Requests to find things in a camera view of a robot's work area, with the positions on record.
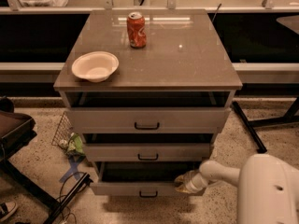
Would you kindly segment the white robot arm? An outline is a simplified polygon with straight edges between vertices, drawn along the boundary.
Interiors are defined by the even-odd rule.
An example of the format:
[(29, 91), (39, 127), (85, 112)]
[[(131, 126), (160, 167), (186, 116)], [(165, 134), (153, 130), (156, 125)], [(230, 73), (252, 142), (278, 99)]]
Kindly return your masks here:
[(195, 194), (213, 182), (237, 187), (237, 224), (299, 224), (299, 170), (268, 154), (250, 156), (242, 168), (204, 161), (175, 179), (176, 191)]

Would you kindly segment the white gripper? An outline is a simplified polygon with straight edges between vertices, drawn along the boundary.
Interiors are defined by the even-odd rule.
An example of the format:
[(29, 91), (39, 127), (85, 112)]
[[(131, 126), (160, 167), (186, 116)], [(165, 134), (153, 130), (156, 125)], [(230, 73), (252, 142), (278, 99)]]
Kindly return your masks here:
[(208, 180), (194, 170), (188, 171), (184, 175), (176, 177), (175, 183), (187, 183), (186, 187), (181, 184), (178, 187), (175, 187), (175, 190), (177, 192), (188, 194), (197, 193), (208, 186)]

